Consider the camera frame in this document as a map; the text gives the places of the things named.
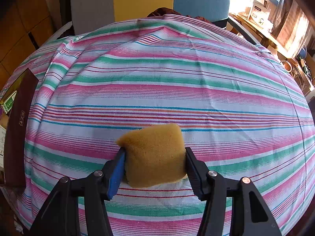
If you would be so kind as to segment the small green white box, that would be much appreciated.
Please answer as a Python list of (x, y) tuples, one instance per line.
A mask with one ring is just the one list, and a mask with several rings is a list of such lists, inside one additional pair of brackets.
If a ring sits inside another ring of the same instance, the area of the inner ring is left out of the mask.
[(5, 114), (8, 114), (10, 110), (12, 109), (16, 94), (17, 94), (17, 91), (13, 91), (1, 104), (1, 108)]

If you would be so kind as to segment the beige cardboard box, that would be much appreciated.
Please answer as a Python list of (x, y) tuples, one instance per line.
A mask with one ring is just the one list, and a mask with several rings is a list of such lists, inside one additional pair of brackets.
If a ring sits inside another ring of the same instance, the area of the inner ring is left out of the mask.
[(4, 143), (5, 143), (6, 129), (0, 126), (0, 170), (4, 170)]

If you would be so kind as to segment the striped pink green bedsheet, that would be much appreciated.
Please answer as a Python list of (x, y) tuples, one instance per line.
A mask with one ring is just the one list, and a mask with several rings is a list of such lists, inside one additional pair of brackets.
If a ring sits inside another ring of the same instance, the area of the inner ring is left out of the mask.
[(185, 16), (116, 22), (49, 41), (26, 129), (26, 189), (3, 190), (30, 228), (58, 179), (88, 176), (124, 133), (175, 123), (197, 159), (253, 180), (283, 235), (314, 196), (314, 122), (297, 82), (269, 50)]

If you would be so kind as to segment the gold metal tin tray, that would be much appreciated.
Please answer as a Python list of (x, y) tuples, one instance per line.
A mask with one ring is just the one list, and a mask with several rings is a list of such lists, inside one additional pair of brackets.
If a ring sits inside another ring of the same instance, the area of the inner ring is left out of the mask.
[(13, 82), (1, 98), (1, 104), (17, 91), (13, 107), (8, 115), (4, 143), (4, 170), (1, 186), (22, 191), (26, 188), (24, 148), (26, 127), (31, 102), (38, 84), (37, 77), (26, 69)]

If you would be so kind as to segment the wooden desk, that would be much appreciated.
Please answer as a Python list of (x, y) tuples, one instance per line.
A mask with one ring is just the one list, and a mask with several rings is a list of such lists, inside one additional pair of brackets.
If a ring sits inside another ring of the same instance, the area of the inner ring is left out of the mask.
[(290, 55), (284, 47), (275, 39), (274, 36), (272, 36), (267, 30), (261, 28), (257, 24), (247, 20), (243, 16), (240, 16), (238, 14), (230, 13), (229, 14), (230, 18), (233, 18), (236, 20), (238, 23), (240, 23), (242, 26), (245, 25), (249, 27), (253, 32), (255, 32), (256, 35), (260, 36), (261, 41), (260, 43), (268, 48), (268, 46), (272, 46), (274, 49), (277, 49), (277, 51), (284, 56), (287, 59), (292, 59), (293, 56)]

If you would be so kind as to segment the pink curtain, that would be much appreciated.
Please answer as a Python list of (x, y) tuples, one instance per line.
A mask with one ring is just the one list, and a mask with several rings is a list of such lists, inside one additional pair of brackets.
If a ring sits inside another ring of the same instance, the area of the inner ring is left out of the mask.
[(310, 22), (295, 0), (279, 0), (271, 16), (271, 35), (286, 53), (294, 58), (310, 34)]

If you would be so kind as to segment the dark red cloth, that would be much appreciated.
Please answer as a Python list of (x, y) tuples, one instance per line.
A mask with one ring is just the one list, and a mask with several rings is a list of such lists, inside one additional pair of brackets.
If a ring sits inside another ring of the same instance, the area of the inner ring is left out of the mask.
[[(156, 9), (155, 11), (151, 12), (147, 17), (161, 17), (161, 16), (164, 16), (165, 14), (174, 14), (174, 15), (179, 15), (179, 16), (181, 15), (179, 12), (176, 12), (173, 9), (170, 9), (167, 7), (160, 7)], [(204, 17), (197, 16), (195, 17), (195, 19), (210, 23), (210, 21)]]

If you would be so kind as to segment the white appliance box on desk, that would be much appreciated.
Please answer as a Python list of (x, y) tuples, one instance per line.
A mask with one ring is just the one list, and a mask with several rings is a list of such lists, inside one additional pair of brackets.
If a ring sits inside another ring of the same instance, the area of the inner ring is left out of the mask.
[(271, 10), (267, 9), (263, 4), (253, 0), (253, 5), (249, 12), (249, 20), (262, 28), (266, 28), (269, 24), (270, 12)]

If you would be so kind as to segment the grey yellow blue chair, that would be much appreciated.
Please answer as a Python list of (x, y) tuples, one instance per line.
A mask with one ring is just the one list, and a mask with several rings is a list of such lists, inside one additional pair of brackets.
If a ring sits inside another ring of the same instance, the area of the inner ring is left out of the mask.
[(160, 7), (183, 16), (204, 17), (224, 28), (232, 4), (233, 0), (59, 0), (62, 24), (70, 23), (75, 34), (114, 22), (145, 18)]

